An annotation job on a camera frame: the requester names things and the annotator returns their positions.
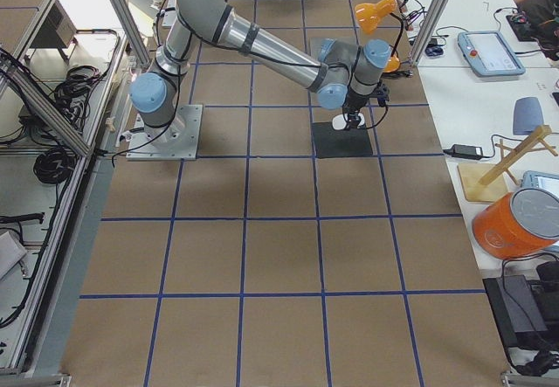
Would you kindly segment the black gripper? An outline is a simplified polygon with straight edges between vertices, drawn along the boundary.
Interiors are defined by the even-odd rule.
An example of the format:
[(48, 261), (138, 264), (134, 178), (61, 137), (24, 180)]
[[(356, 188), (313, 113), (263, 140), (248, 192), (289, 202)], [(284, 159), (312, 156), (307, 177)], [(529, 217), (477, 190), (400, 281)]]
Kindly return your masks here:
[(380, 107), (387, 109), (388, 101), (390, 100), (389, 88), (382, 81), (373, 89), (355, 90), (353, 87), (349, 87), (346, 99), (342, 105), (345, 130), (363, 127), (363, 114), (360, 113), (360, 109), (366, 107), (370, 99), (376, 99)]

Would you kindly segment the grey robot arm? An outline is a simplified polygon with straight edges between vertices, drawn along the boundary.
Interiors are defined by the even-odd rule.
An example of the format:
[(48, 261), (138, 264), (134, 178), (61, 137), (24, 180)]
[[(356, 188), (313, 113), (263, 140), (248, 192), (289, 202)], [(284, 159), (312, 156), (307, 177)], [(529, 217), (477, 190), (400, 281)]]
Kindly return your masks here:
[(371, 99), (386, 107), (389, 90), (382, 81), (391, 48), (381, 39), (366, 45), (326, 38), (313, 58), (241, 17), (229, 0), (176, 0), (176, 20), (150, 68), (131, 84), (131, 101), (150, 141), (161, 142), (179, 126), (179, 89), (189, 69), (195, 41), (256, 59), (276, 73), (315, 93), (319, 105), (341, 109), (336, 130), (361, 128), (360, 113)]

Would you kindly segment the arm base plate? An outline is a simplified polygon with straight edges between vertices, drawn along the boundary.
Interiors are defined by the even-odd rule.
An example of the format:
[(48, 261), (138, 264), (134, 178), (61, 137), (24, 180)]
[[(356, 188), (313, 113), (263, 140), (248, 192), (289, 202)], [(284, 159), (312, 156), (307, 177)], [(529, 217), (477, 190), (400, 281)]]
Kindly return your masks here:
[(204, 106), (180, 105), (176, 117), (165, 133), (154, 142), (162, 131), (145, 127), (140, 114), (135, 125), (142, 131), (133, 133), (126, 158), (129, 161), (178, 161), (195, 160)]

